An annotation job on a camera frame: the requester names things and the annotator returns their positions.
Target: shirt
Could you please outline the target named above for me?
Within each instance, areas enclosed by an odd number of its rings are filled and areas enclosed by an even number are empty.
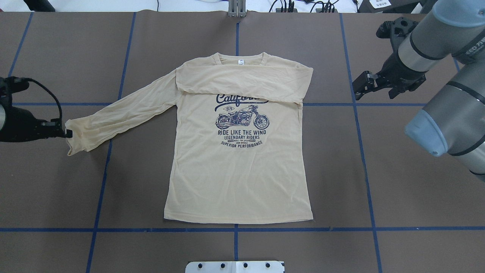
[[[312,73],[264,52],[193,59],[91,116],[68,120],[68,155],[90,151],[176,105],[166,219],[311,220],[302,109]]]

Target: blue joint cap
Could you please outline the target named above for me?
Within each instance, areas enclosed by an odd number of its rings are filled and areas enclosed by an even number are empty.
[[[433,156],[441,156],[448,151],[445,136],[435,120],[423,109],[406,125],[404,132]]]
[[[460,28],[485,25],[485,1],[439,0],[433,6],[433,15],[441,22]]]

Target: neckline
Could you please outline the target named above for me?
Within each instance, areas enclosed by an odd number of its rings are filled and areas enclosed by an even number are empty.
[[[220,54],[219,52],[217,52],[216,54],[214,54],[212,57],[214,58],[214,61],[216,63],[216,65],[218,66],[227,66],[227,65],[224,65],[222,62],[221,62],[221,59],[232,59],[232,60],[241,60],[241,59],[244,59],[244,60],[251,60],[251,59],[261,59],[261,63],[259,63],[258,65],[259,66],[264,66],[266,65],[266,62],[268,60],[268,56],[269,54],[266,53],[266,52],[262,52],[258,55],[252,55],[252,56],[231,56],[231,55],[224,55],[224,54]]]

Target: motorcycle wheel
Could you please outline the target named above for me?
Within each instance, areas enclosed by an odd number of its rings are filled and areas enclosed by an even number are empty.
[[[270,126],[270,121],[266,116],[260,115],[254,119],[254,126],[260,130],[264,130]]]
[[[229,118],[228,115],[220,115],[218,118],[217,118],[217,121],[215,122],[215,126],[217,126],[217,128],[219,129],[227,129],[229,128],[229,126],[227,125],[222,125],[221,123],[224,123],[226,122],[226,119]]]

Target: white mounting plate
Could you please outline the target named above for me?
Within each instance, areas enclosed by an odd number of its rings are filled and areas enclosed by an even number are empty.
[[[283,261],[190,262],[185,273],[284,273],[284,264]]]

